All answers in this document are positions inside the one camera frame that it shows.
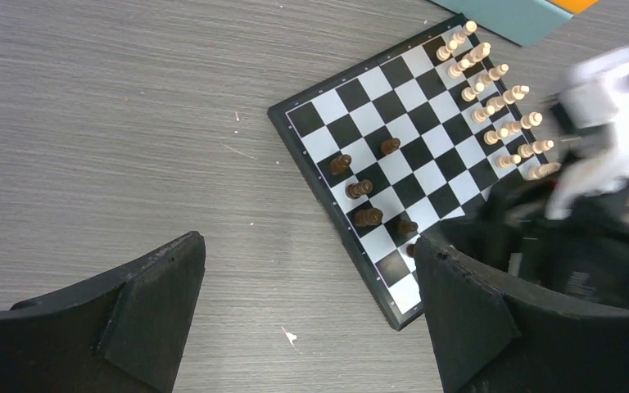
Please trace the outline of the black white chess board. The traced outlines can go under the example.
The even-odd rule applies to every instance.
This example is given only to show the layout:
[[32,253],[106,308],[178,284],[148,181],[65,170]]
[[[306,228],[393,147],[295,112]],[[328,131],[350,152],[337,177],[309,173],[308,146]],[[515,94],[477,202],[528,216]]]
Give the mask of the black white chess board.
[[[342,244],[391,327],[401,330],[422,312],[413,258],[406,247],[441,219],[474,213],[492,185],[503,178],[526,177],[544,165],[542,154],[501,168],[501,156],[514,155],[535,138],[523,129],[494,144],[487,132],[520,121],[515,105],[502,107],[485,121],[473,113],[506,89],[488,84],[472,101],[462,92],[493,67],[489,58],[451,77],[449,69],[479,41],[467,39],[446,60],[437,51],[461,33],[467,18],[451,18],[271,106],[274,127],[314,196],[328,212]],[[382,142],[400,139],[388,156]],[[348,154],[350,168],[332,175],[329,162]],[[368,179],[371,193],[358,199],[346,187]],[[379,225],[356,227],[357,210],[378,208]],[[418,224],[416,233],[396,231],[400,220]]]

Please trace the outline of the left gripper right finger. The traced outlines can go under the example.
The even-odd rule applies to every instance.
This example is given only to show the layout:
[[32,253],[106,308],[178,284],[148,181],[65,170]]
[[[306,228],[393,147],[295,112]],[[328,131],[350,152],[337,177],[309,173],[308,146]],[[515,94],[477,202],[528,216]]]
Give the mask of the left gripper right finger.
[[629,392],[629,309],[539,287],[439,237],[414,247],[446,392]]

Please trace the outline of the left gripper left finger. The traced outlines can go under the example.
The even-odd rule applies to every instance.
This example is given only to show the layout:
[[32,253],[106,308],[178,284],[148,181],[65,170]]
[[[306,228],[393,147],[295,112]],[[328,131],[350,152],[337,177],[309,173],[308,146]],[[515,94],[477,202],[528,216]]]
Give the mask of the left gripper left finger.
[[0,311],[0,392],[171,392],[205,261],[191,231]]

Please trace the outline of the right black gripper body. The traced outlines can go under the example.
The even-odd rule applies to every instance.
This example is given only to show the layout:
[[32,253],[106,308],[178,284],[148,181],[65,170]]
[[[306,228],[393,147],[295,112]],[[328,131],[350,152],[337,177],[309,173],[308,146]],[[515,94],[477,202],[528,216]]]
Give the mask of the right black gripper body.
[[579,196],[563,220],[545,217],[557,179],[500,180],[474,215],[443,219],[439,230],[465,255],[593,303],[629,309],[629,224],[622,220],[629,183],[620,191]]

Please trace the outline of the dark chess piece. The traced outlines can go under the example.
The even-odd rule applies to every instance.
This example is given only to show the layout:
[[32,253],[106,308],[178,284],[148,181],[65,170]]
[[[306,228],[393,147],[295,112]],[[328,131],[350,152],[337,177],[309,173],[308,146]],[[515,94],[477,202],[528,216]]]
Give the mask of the dark chess piece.
[[354,225],[359,228],[379,225],[382,219],[383,212],[374,207],[357,210],[353,215]]
[[379,151],[383,156],[388,156],[400,148],[399,138],[390,138],[381,143]]
[[415,244],[409,244],[406,247],[406,254],[407,256],[409,256],[410,258],[414,258],[414,248],[415,248]]
[[373,183],[368,179],[364,179],[348,185],[346,187],[346,195],[354,200],[371,193],[372,190]]
[[351,166],[352,158],[348,154],[341,154],[334,157],[329,162],[329,170],[332,175],[339,175],[346,172]]
[[396,225],[396,231],[401,235],[416,233],[418,228],[418,224],[410,220],[400,220]]

